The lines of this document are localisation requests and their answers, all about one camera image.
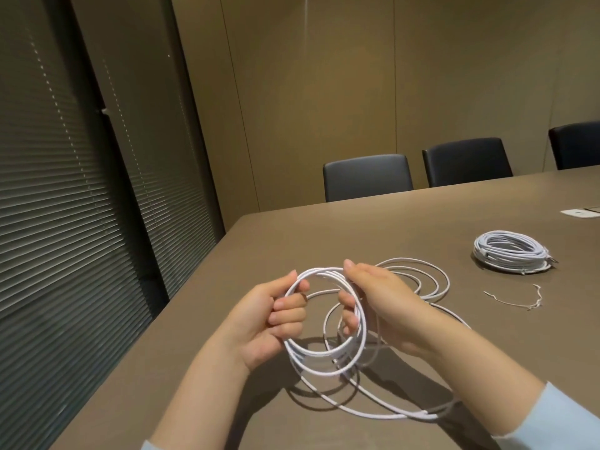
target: forearm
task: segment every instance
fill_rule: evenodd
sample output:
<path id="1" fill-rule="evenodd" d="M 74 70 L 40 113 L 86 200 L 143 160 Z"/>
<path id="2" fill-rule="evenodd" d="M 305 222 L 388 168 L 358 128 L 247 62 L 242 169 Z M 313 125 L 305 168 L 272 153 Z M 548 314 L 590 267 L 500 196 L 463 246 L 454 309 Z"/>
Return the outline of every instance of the forearm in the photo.
<path id="1" fill-rule="evenodd" d="M 544 383 L 475 331 L 440 315 L 429 323 L 425 360 L 493 435 L 518 428 Z"/>
<path id="2" fill-rule="evenodd" d="M 217 331 L 191 363 L 151 442 L 162 450 L 221 450 L 248 374 Z"/>

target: brown table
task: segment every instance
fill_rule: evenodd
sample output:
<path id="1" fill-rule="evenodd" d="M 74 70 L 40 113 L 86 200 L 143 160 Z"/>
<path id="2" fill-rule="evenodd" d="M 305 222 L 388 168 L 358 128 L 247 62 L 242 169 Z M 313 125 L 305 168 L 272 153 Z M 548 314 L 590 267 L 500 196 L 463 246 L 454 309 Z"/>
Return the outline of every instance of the brown table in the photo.
<path id="1" fill-rule="evenodd" d="M 452 281 L 443 305 L 600 414 L 600 218 L 559 213 L 591 205 L 600 205 L 600 166 L 246 216 L 206 257 L 52 448 L 137 450 L 194 354 L 251 286 L 293 268 L 300 272 L 340 265 L 346 257 L 377 263 L 406 256 L 437 264 Z M 560 263 L 534 277 L 478 268 L 470 257 L 473 240 L 496 229 L 534 237 Z M 532 283 L 541 285 L 544 295 L 543 306 L 533 311 L 502 305 L 483 294 L 487 290 L 508 301 L 533 303 Z M 307 338 L 319 336 L 324 312 L 334 300 L 325 297 L 309 304 Z M 391 350 L 365 374 L 364 385 L 401 406 L 408 403 L 398 395 L 420 406 L 449 395 L 427 366 Z M 330 382 L 319 380 L 317 385 L 338 385 Z M 231 447 L 241 441 L 241 449 L 494 448 L 463 408 L 439 425 L 373 421 L 338 410 L 323 412 L 319 409 L 327 405 L 302 390 L 285 354 L 259 368 L 242 395 Z M 335 393 L 336 398 L 351 396 L 349 387 Z M 368 412 L 380 410 L 360 395 L 350 404 Z"/>

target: white card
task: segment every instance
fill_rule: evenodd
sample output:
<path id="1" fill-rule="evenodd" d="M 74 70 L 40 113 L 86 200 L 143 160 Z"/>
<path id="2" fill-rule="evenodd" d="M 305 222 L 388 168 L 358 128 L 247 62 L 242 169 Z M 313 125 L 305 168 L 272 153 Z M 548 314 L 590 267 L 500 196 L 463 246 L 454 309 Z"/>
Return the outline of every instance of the white card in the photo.
<path id="1" fill-rule="evenodd" d="M 580 208 L 574 208 L 573 210 L 563 210 L 564 213 L 575 218 L 600 218 L 600 213 L 591 212 L 589 210 L 582 210 Z"/>

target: cable bundle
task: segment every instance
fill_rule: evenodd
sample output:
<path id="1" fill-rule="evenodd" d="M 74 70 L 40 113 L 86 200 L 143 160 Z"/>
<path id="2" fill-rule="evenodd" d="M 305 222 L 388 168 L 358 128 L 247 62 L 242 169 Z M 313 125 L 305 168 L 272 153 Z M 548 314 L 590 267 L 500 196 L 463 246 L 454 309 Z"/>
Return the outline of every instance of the cable bundle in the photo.
<path id="1" fill-rule="evenodd" d="M 415 267 L 398 265 L 399 262 L 420 263 L 420 264 L 424 264 L 424 265 L 434 268 L 435 270 L 439 271 L 443 275 L 444 279 L 446 280 L 446 286 L 444 288 L 440 287 L 438 280 L 435 279 L 431 274 L 429 274 L 423 270 L 420 270 L 418 268 L 415 268 Z M 390 270 L 391 272 L 395 273 L 396 275 L 408 277 L 408 278 L 412 279 L 413 281 L 415 281 L 415 283 L 417 285 L 416 290 L 415 290 L 416 294 L 418 294 L 421 291 L 421 289 L 423 288 L 423 284 L 422 284 L 422 281 L 418 277 L 416 277 L 414 274 L 412 274 L 412 272 L 417 272 L 417 273 L 423 274 L 427 278 L 431 279 L 431 281 L 435 285 L 433 292 L 426 294 L 426 295 L 421 295 L 420 297 L 426 301 L 429 301 L 431 306 L 434 306 L 434 307 L 438 308 L 439 310 L 442 310 L 442 311 L 450 314 L 452 317 L 456 318 L 458 321 L 460 321 L 467 327 L 469 326 L 463 319 L 461 319 L 459 316 L 457 316 L 452 311 L 450 311 L 436 303 L 431 302 L 432 300 L 443 297 L 450 287 L 450 279 L 448 278 L 448 275 L 446 275 L 446 273 L 439 267 L 436 267 L 435 265 L 425 262 L 423 260 L 418 260 L 418 259 L 409 258 L 409 257 L 392 258 L 392 259 L 386 260 L 382 263 L 379 263 L 377 266 L 386 268 L 386 269 Z M 356 307 L 354 309 L 354 312 L 355 312 L 355 315 L 358 318 L 358 322 L 359 322 L 359 326 L 356 331 L 356 335 L 347 337 L 347 338 L 344 337 L 344 335 L 341 333 L 343 321 L 340 318 L 338 325 L 337 325 L 337 334 L 341 338 L 342 343 L 339 344 L 338 346 L 335 346 L 335 347 L 331 346 L 329 340 L 326 337 L 326 328 L 327 328 L 327 323 L 328 323 L 329 318 L 331 317 L 332 313 L 338 306 L 340 306 L 339 303 L 335 304 L 329 310 L 329 312 L 325 316 L 325 321 L 323 322 L 323 341 L 325 343 L 326 350 L 324 350 L 324 351 L 309 350 L 309 349 L 301 347 L 294 340 L 284 341 L 284 345 L 290 356 L 292 365 L 296 369 L 297 373 L 300 375 L 301 380 L 304 382 L 304 384 L 308 388 L 310 388 L 314 393 L 318 394 L 321 398 L 323 398 L 325 401 L 327 401 L 332 406 L 335 406 L 336 408 L 339 408 L 341 410 L 351 413 L 352 415 L 356 415 L 359 417 L 379 419 L 379 420 L 414 418 L 414 419 L 418 419 L 421 421 L 433 421 L 433 420 L 437 420 L 440 417 L 443 417 L 446 414 L 448 414 L 451 411 L 451 409 L 454 407 L 454 405 L 456 403 L 458 403 L 458 400 L 456 398 L 454 398 L 452 401 L 449 401 L 438 407 L 430 408 L 428 410 L 420 410 L 418 412 L 411 412 L 408 410 L 403 410 L 401 408 L 395 407 L 392 404 L 388 404 L 387 402 L 379 399 L 377 396 L 375 396 L 371 392 L 367 391 L 363 386 L 359 385 L 352 378 L 352 372 L 353 372 L 352 370 L 353 369 L 358 369 L 359 366 L 366 366 L 369 363 L 371 363 L 373 360 L 375 360 L 379 350 L 382 347 L 382 344 L 381 344 L 381 338 L 379 336 L 379 322 L 377 322 L 377 329 L 376 329 L 377 346 L 374 349 L 373 356 L 371 357 L 369 362 L 364 363 L 362 365 L 358 364 L 358 360 L 360 359 L 361 355 L 364 353 L 364 351 L 366 349 L 365 346 L 367 343 L 367 331 L 368 331 L 367 318 L 365 316 L 364 309 L 361 304 L 361 300 L 360 300 L 359 296 L 357 295 L 355 289 L 352 287 L 352 285 L 349 283 L 349 281 L 346 279 L 346 277 L 343 275 L 342 272 L 343 272 L 343 269 L 340 267 L 327 267 L 327 268 L 319 268 L 318 267 L 318 268 L 312 268 L 312 269 L 306 270 L 305 272 L 302 272 L 300 275 L 298 275 L 296 282 L 289 288 L 289 290 L 286 293 L 286 296 L 293 294 L 294 291 L 296 290 L 296 287 L 298 286 L 300 281 L 302 281 L 303 279 L 306 279 L 311 276 L 318 276 L 318 277 L 326 278 L 326 279 L 334 282 L 341 289 L 347 291 L 350 295 L 352 295 L 352 297 L 354 297 L 354 300 L 356 302 Z M 319 295 L 337 293 L 339 290 L 340 290 L 339 288 L 321 290 L 321 291 L 314 292 L 314 293 L 308 295 L 307 299 L 310 300 Z M 305 364 L 305 361 L 307 359 L 315 359 L 317 361 L 325 359 L 325 360 L 331 361 L 334 365 L 334 369 L 319 371 L 319 370 L 310 368 L 310 367 L 306 366 L 306 364 Z M 348 380 L 348 382 L 350 382 L 350 384 L 352 384 L 355 388 L 357 388 L 361 393 L 368 396 L 369 398 L 371 398 L 371 400 L 375 401 L 379 405 L 392 411 L 392 413 L 389 413 L 389 414 L 364 413 L 364 412 L 359 412 L 350 407 L 347 407 L 343 404 L 340 404 L 339 402 L 336 402 L 333 399 L 329 398 L 324 393 L 319 392 L 317 387 L 312 385 L 303 376 L 303 371 L 306 371 L 308 373 L 311 373 L 315 376 L 320 376 L 320 377 L 332 377 L 332 376 L 343 375 Z"/>
<path id="2" fill-rule="evenodd" d="M 527 235 L 507 230 L 493 230 L 480 235 L 473 248 L 475 257 L 482 263 L 503 272 L 545 272 L 555 260 L 550 252 Z"/>

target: person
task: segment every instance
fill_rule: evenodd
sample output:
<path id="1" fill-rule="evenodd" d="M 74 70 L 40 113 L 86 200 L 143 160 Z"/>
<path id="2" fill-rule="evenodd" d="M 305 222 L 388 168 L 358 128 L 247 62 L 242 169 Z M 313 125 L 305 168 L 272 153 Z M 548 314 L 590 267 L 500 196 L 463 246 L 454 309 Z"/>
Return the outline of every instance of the person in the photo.
<path id="1" fill-rule="evenodd" d="M 344 261 L 361 290 L 367 323 L 390 346 L 428 362 L 503 450 L 600 448 L 600 419 L 520 366 L 500 349 L 419 298 L 396 275 Z M 309 283 L 281 297 L 296 272 L 254 287 L 194 358 L 143 450 L 216 450 L 228 437 L 250 372 L 297 338 Z M 340 291 L 344 332 L 356 331 L 354 298 Z"/>

